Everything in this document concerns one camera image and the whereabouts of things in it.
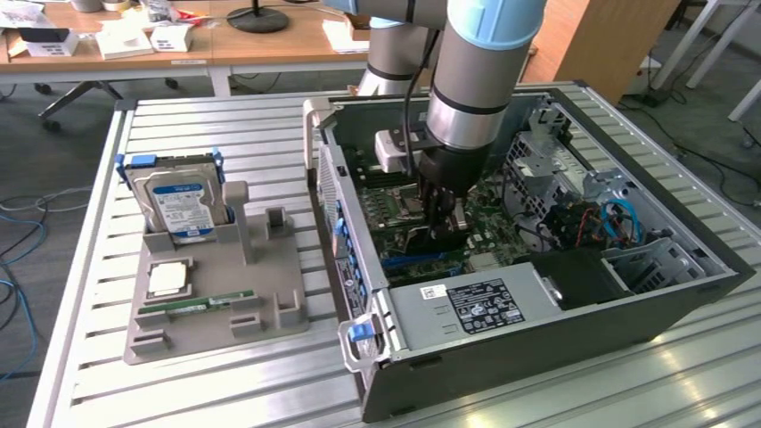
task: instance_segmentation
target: slotted metal table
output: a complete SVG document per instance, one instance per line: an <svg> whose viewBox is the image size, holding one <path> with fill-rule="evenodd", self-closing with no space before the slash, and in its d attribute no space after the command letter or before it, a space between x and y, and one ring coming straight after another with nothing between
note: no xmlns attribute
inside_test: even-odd
<svg viewBox="0 0 761 428"><path fill-rule="evenodd" d="M754 267L761 232L589 89L553 84ZM360 422L306 195L302 102L312 93L141 101L108 133L28 426L338 427ZM592 165L604 153L576 130ZM114 154L217 146L260 212L294 218L306 333L140 366L121 361L144 219ZM759 277L646 344L397 417L373 427L761 424Z"/></svg>

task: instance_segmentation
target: wires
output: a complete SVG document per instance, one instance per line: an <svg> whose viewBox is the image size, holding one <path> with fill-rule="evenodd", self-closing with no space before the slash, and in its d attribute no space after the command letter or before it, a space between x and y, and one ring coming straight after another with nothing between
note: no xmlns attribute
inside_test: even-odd
<svg viewBox="0 0 761 428"><path fill-rule="evenodd" d="M12 291L16 292L16 299L17 299L17 301L20 301L21 308L24 309L24 314L26 315L28 330L29 330L29 334L32 336L32 347L30 347L29 353L26 355L26 358L24 359L21 364L18 364L16 366L16 368L13 370L6 372L5 375L2 377L0 377L0 382L1 382L1 381L6 380L10 376L13 376L13 373L16 373L17 371L20 371L24 368L24 366L32 361L32 358L37 354L37 334L36 334L36 328L34 328L34 320L32 319L32 313L30 313L29 308L28 308L26 295L24 294L24 292L21 290L18 290L18 288L16 287L16 285L13 283L0 279L0 284L5 285Z"/></svg>
<svg viewBox="0 0 761 428"><path fill-rule="evenodd" d="M37 209L37 211L46 211L46 212L68 212L68 211L81 210L82 208L86 208L86 203L82 203L80 205L74 205L73 207L49 209L48 208L48 202L50 202L52 200L54 200L56 198L58 198L66 194L90 192L92 190L93 190L93 187L90 185L86 185L84 187L72 187L70 189L64 189L60 192L50 193L50 194L46 194L46 195L38 197L37 200L34 201L34 203L30 203L29 205L24 205L21 207L8 207L6 205L4 205L4 203L9 200L26 198L26 196L17 196L14 198L5 199L0 202L0 210L22 211L22 210Z"/></svg>
<svg viewBox="0 0 761 428"><path fill-rule="evenodd" d="M742 205L745 207L754 207L754 204L751 202L743 202L737 200L735 198L731 197L731 195L729 195L726 193L725 190L725 185L726 185L726 175L723 174L723 170L729 169L730 171L733 171L734 173L739 174L741 176L749 178L750 180L753 180L754 184L755 184L755 190L758 192L761 192L761 182L758 181L758 179L755 177L753 177L751 175L746 174L745 172L742 172L739 169L733 168L731 166L726 165L725 163L721 163L719 161L717 161L715 159L711 159L710 157L707 157L706 155L703 155L699 152L695 152L694 150L689 149L687 147L685 147L683 145L681 145L677 142L677 138L670 135L670 133L666 131L666 129L663 128L663 125L661 124L661 122L657 120L655 116L653 116L653 114L650 114L650 112L647 110L645 110L641 107L630 107L624 103L618 103L624 109L621 110L629 110L629 111L638 111L641 113L643 113L643 115L650 118L650 120L653 120L653 122L655 123L657 128L661 130L661 132L663 133L663 135L667 137L667 139L670 140L671 144L682 151L686 153L690 153L693 155L695 155L698 158L701 158L703 161L706 161L707 163L710 163L710 165L715 168L715 170L719 173L719 192L723 196L723 198L726 198L729 201L734 202L737 205Z"/></svg>
<svg viewBox="0 0 761 428"><path fill-rule="evenodd" d="M4 101L6 98L10 98L14 92L16 92L16 85L10 87L10 92L8 92L8 94L4 94L2 91L0 91L0 101Z"/></svg>
<svg viewBox="0 0 761 428"><path fill-rule="evenodd" d="M45 236L46 236L46 230L45 230L45 225L42 225L40 222L33 221L33 220L18 220L17 218L12 218L8 216L4 216L2 214L0 214L0 219L9 221L10 223L18 223L18 224L25 224L25 225L34 225L36 229L38 229L38 237L37 237L37 241L29 246L29 248L21 252L21 254L18 256L16 256L13 259L10 259L9 261L4 261L1 262L4 265L10 265L13 263L16 263L17 261L20 261L22 258L26 257L26 255L37 249L37 247L42 244L42 241L45 240Z"/></svg>
<svg viewBox="0 0 761 428"><path fill-rule="evenodd" d="M698 61L698 59L701 58L701 56L709 52L709 50L711 49L711 40L715 39L717 37L721 37L723 35L723 33L726 32L726 30L729 29L729 27L734 24L734 22L737 21L737 19L739 18L739 16L742 15L742 13L745 12L745 10L747 9L750 2L753 0L747 0L745 2L745 5L742 6L742 9L739 10L739 12L734 15L733 19L729 21L729 23L726 24L726 27L723 27L722 31L719 31L718 33L713 34L713 36L710 36L707 38L707 40L705 42L702 42L702 44L705 45L705 47L701 48L699 52L697 55L694 55L694 57L691 58L691 61L689 62L687 67L677 74L677 76L673 78L673 80L670 81L670 85L667 87L667 97L674 100L674 102L677 104L685 105L687 103L687 97L675 89L675 85L678 80L682 78L682 76L685 74L687 74L689 69L691 69L691 67L694 66L695 62ZM647 63L647 77L649 77L649 71L650 71L650 65Z"/></svg>
<svg viewBox="0 0 761 428"><path fill-rule="evenodd" d="M336 16L340 16L341 18L344 18L344 13L332 11L330 9L324 9L322 7L312 6L312 5L309 5L309 4L302 4L302 3L298 3L298 4L268 4L266 6L261 6L261 7L265 7L265 8L276 8L276 7L305 7L306 9L313 9L313 10L316 10L316 11L318 11L318 12L329 13L330 15L336 15ZM201 18L206 18L206 19L229 19L229 20L233 20L234 18L240 18L241 16L245 16L245 15L248 15L249 13L253 13L253 9L250 9L250 8L246 9L245 11L240 11L240 12L236 13L234 15L228 15L228 16L222 16L222 17L209 17L209 16L204 16L204 17L201 17Z"/></svg>
<svg viewBox="0 0 761 428"><path fill-rule="evenodd" d="M318 12L329 13L330 15L336 15L344 18L344 13L332 11L330 9L324 9L322 7L310 6L309 4L269 4L265 7L305 7L306 9L314 9Z"/></svg>
<svg viewBox="0 0 761 428"><path fill-rule="evenodd" d="M10 324L10 321L13 320L14 316L16 316L16 312L17 312L17 307L18 307L18 299L16 296L16 291L21 291L21 284L20 282L16 280L16 277L13 276L13 272L10 271L10 268L8 266L8 263L4 262L2 257L34 234L34 232L38 230L38 225L44 226L45 223L45 218L48 217L48 202L44 200L44 198L40 198L38 196L14 196L10 198L5 198L0 201L0 203L5 203L9 201L13 201L16 199L34 199L34 200L42 200L42 215L38 218L38 221L32 222L33 223L33 227L28 230L26 234L24 236L21 236L20 239L16 240L16 242L2 250L2 252L0 252L0 268L5 271L5 275L8 277L8 280L10 283L13 283L16 285L14 288L9 288L8 289L8 294L5 295L5 297L2 298L2 300L0 300L0 304L4 304L12 297L14 297L13 299L13 308L10 308L10 313L8 315L8 318L5 319L5 321L2 322L2 324L0 324L0 331L2 331L2 329L5 329L5 327L8 326L8 324ZM16 261L18 261L22 257L25 257L41 244L41 242L38 241L38 243L36 243L36 246L29 249L28 251L25 251L25 253L16 257ZM48 340L45 339L42 333L38 331L37 329L37 325L34 324L34 331L37 332L37 336L38 338L46 342Z"/></svg>
<svg viewBox="0 0 761 428"><path fill-rule="evenodd" d="M254 93L266 94L266 93L274 88L274 85L277 85L277 81L281 79L281 74L282 74L282 73L277 73L277 76L274 77L274 80L272 80L272 83L270 83L269 87L268 87L266 89L264 89L264 90L254 89L254 88L250 87L249 85L244 85L242 83L237 82L237 79L236 79L236 78L237 78L237 77L242 77L242 76L234 75L234 76L233 76L233 79L236 80L236 82L237 82L241 86L244 86L245 88L248 88L248 89L249 89L250 91L253 91ZM250 78L246 78L246 79L253 80L257 76L258 76L258 74L257 74L256 76L250 77Z"/></svg>
<svg viewBox="0 0 761 428"><path fill-rule="evenodd" d="M409 177L414 177L414 156L413 156L413 148L410 144L410 131L409 131L409 103L413 98L413 91L414 85L417 85L417 80L420 79L421 74L424 74L425 65L430 60L430 54L433 53L433 49L436 47L436 42L438 41L438 35L441 31L436 30L433 36L430 37L430 41L428 46L425 47L424 51L424 58L420 61L420 66L413 74L413 79L409 82L409 86L406 88L406 92L404 93L404 102L402 102L402 138L404 138L404 150L406 151L406 175Z"/></svg>
<svg viewBox="0 0 761 428"><path fill-rule="evenodd" d="M594 212L594 208L586 208L584 210L584 215L581 216L581 222L578 223L578 235L576 237L576 245L574 247L578 248L578 246L581 245L581 235L584 233L584 226L586 225L586 217L588 215Z"/></svg>
<svg viewBox="0 0 761 428"><path fill-rule="evenodd" d="M242 74L233 74L233 76L236 76L236 78L244 78L245 80L253 80L254 78L258 77L261 73L256 73L253 76L244 76Z"/></svg>
<svg viewBox="0 0 761 428"><path fill-rule="evenodd" d="M631 219L630 219L631 229L634 230L634 233L631 235L631 241L634 241L635 243L642 242L642 226L639 224L639 221L637 220L637 213L634 210L634 206L631 205L631 203L629 203L629 201L625 201L624 199L610 199L601 206L601 219L602 219L602 224L605 227L605 231L608 232L608 235L610 235L610 237L613 237L613 238L618 237L618 235L613 231L610 224L608 223L608 210L605 209L605 207L609 204L618 205L621 208L624 208L626 211L629 211L629 216L631 217Z"/></svg>

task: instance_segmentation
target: paper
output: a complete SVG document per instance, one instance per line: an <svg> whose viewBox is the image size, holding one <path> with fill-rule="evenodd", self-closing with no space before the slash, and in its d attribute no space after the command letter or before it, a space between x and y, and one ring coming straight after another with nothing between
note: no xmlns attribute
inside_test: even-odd
<svg viewBox="0 0 761 428"><path fill-rule="evenodd" d="M346 24L342 21L322 21L322 31L338 54L362 54L369 50L369 42L352 40Z"/></svg>
<svg viewBox="0 0 761 428"><path fill-rule="evenodd" d="M42 13L45 6L29 2L0 0L0 28L54 29L56 26Z"/></svg>

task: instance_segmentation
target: desk lamp base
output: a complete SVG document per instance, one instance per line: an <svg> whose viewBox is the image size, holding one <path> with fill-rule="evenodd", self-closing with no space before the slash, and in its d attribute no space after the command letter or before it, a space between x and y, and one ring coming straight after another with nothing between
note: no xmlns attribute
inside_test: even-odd
<svg viewBox="0 0 761 428"><path fill-rule="evenodd" d="M285 13L265 7L258 9L258 15L252 8L244 7L228 14L226 22L246 33L273 33L288 27L289 19Z"/></svg>

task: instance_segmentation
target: gray carpet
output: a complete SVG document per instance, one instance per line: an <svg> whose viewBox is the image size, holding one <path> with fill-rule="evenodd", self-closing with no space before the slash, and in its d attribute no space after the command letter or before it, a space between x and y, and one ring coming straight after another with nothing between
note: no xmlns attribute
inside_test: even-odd
<svg viewBox="0 0 761 428"><path fill-rule="evenodd" d="M654 56L665 60L683 31L666 32L654 49ZM689 99L686 105L673 102L651 110L663 127L678 139L678 143L698 150L719 150L737 158L758 158L758 147L746 150L741 147L742 127L726 119L745 92L761 78L758 62L727 52L702 85L694 91L681 88ZM244 94L269 88L274 75L261 75L254 79L241 79L242 85L234 91ZM360 71L284 74L272 92L300 92L344 88L356 84ZM178 78L180 90L172 91L161 79L114 83L125 97L154 99L169 97L210 96L212 88L206 78ZM72 85L52 85L56 95ZM57 135L50 135L38 126L36 114L50 102L52 97L38 95L30 85L18 86L13 97L0 102L0 128L4 141L0 142L0 199L21 194L41 195L62 188L89 185L93 181L105 133L110 120L113 101L100 91L92 91L74 104L64 109L53 119L64 127ZM635 105L633 100L625 103ZM746 126L761 135L761 105L745 115ZM653 121L637 111L626 115L642 130L669 149L670 142L658 131ZM718 174L713 167L694 156L683 158L693 172L711 185L718 185ZM733 197L750 201L758 197L755 186L733 173L727 175L726 190ZM61 200L61 205L74 204L82 195ZM746 207L741 212L761 224L761 213ZM21 218L37 218L38 212L24 213ZM18 282L22 284L38 329L49 337L65 285L69 264L80 233L84 211L50 214L46 225L49 236L44 245L18 263L12 265ZM0 222L0 248L5 248L26 231L26 226ZM0 319L5 319L8 306L0 307ZM28 326L22 314L0 333L0 373L9 370L28 353ZM25 372L40 370L45 355L45 343L40 344L38 354L25 367ZM37 378L21 377L0 383L0 427L24 426Z"/></svg>

